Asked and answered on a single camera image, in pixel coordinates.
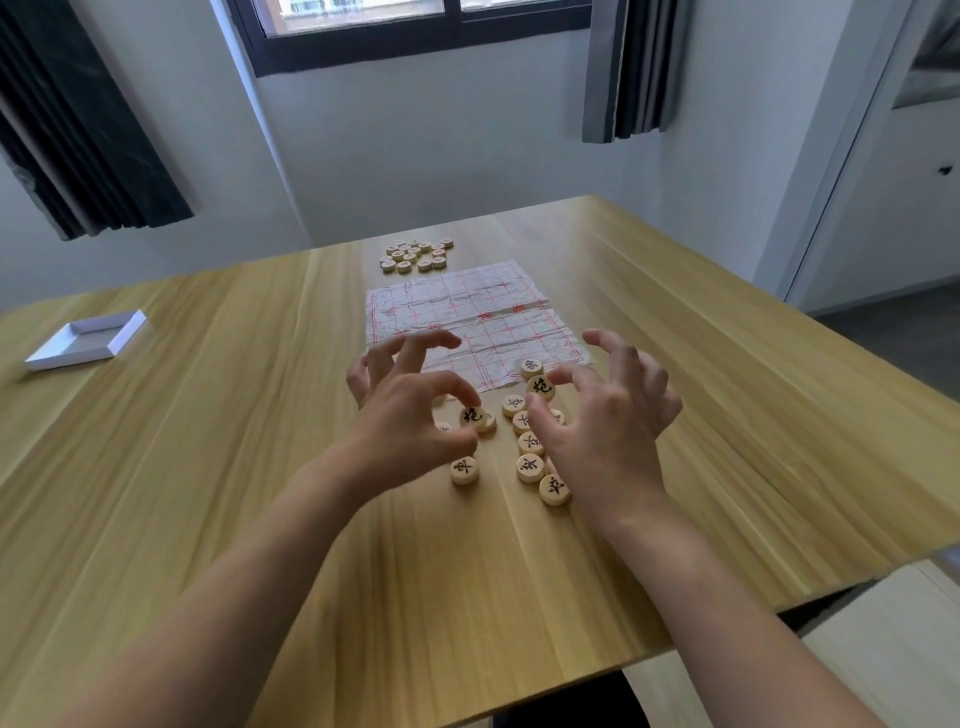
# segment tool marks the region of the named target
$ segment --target curtain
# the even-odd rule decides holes
[[[67,0],[0,0],[0,146],[64,240],[193,216]]]
[[[693,0],[593,0],[585,142],[665,130],[674,118]]]

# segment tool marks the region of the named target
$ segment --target window frame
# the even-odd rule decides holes
[[[227,4],[257,78],[590,27],[590,0],[539,0],[468,12],[460,0],[446,0],[443,14],[267,36],[253,0]]]

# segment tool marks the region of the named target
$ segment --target window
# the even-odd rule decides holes
[[[227,0],[257,76],[588,28],[590,0]]]

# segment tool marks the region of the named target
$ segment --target wrinkled paper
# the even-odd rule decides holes
[[[455,350],[430,350],[423,370],[452,369],[478,392],[521,381],[522,358],[539,359],[546,369],[591,361],[584,345],[513,260],[417,276],[368,293],[368,346],[431,328],[449,328],[463,344]]]

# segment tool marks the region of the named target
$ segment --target gray floor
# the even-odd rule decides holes
[[[960,400],[960,282],[829,313],[817,320]]]

